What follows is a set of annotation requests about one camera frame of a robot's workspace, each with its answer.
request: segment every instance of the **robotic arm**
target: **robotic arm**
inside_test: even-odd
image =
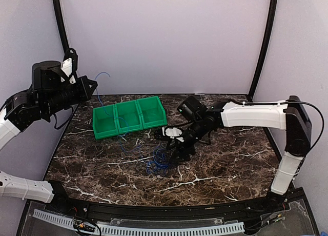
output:
[[[191,123],[186,130],[165,127],[155,132],[159,140],[169,141],[174,149],[171,164],[189,161],[194,144],[211,131],[224,127],[257,126],[286,130],[285,153],[271,186],[271,192],[284,195],[311,147],[311,121],[297,96],[272,103],[217,102],[207,108],[194,96],[188,97],[178,111]]]
[[[8,98],[0,109],[0,150],[33,122],[50,122],[50,116],[91,98],[97,82],[77,77],[76,71],[74,49],[67,51],[63,63],[46,61],[32,66],[31,87]],[[32,181],[0,171],[0,196],[50,203],[57,192],[63,191],[56,182]]]

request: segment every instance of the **marble tabletop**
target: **marble tabletop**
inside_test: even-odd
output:
[[[105,105],[151,95],[100,96]],[[169,125],[186,122],[176,110],[188,95],[158,95]],[[243,95],[198,95],[207,106],[216,101],[246,100]],[[154,129],[129,133],[125,140],[96,140],[92,129],[97,96],[81,104],[58,145],[46,180],[61,181],[71,198],[142,206],[186,206],[241,201],[264,196],[278,160],[262,128],[219,129],[212,144],[196,144],[196,154],[166,173],[147,173],[160,144]]]

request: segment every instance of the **white perforated rail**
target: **white perforated rail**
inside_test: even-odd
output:
[[[52,214],[42,210],[34,210],[33,217],[42,221],[57,225],[62,228],[73,229],[72,218],[61,215]],[[101,229],[101,235],[115,236],[217,236],[230,235],[233,233],[244,232],[244,223],[233,223],[228,225],[186,228],[186,229],[143,229],[143,228],[128,228],[115,227],[110,225],[98,224]],[[98,229],[93,235],[99,235]]]

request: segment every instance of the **white wall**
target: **white wall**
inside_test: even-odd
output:
[[[256,101],[287,99],[298,95],[315,104],[328,119],[328,0],[278,0],[275,23]],[[321,120],[309,108],[313,140]],[[285,134],[272,131],[281,150]],[[328,231],[328,135],[310,152],[297,176],[303,186],[319,230]]]
[[[34,63],[63,59],[51,0],[0,0],[0,104],[29,88]],[[61,135],[36,122],[0,152],[0,170],[41,180]],[[0,198],[0,235],[16,235],[25,202]]]
[[[61,0],[102,94],[248,93],[270,0]]]

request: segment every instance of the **green bin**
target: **green bin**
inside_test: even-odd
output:
[[[105,106],[105,110],[103,107],[93,109],[92,127],[97,140],[119,134],[116,105]]]
[[[137,106],[137,101],[115,104],[118,116],[119,134],[143,130],[141,122],[141,112]]]
[[[137,104],[141,112],[141,121],[144,129],[168,124],[166,113],[159,97],[153,96],[137,99]]]

